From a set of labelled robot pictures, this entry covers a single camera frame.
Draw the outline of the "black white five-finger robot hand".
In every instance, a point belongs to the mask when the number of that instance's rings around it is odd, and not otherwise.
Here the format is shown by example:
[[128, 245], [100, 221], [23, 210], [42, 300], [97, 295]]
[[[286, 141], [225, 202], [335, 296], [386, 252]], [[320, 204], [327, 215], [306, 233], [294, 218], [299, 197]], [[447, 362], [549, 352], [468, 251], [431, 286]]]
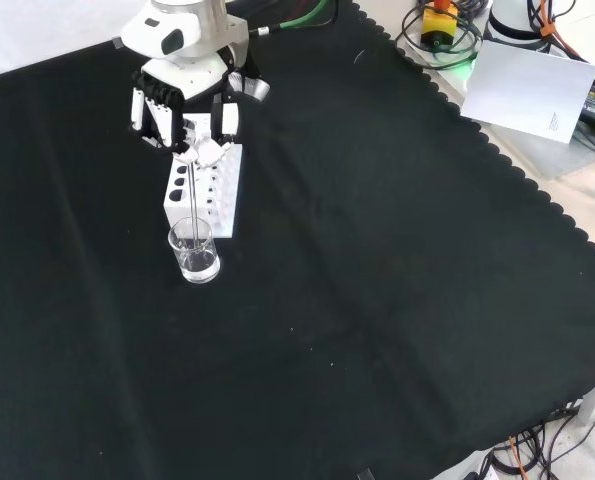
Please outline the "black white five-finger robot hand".
[[153, 59], [134, 75], [131, 129], [187, 165], [218, 163], [237, 143], [241, 98], [263, 101], [270, 85], [225, 47], [201, 59]]

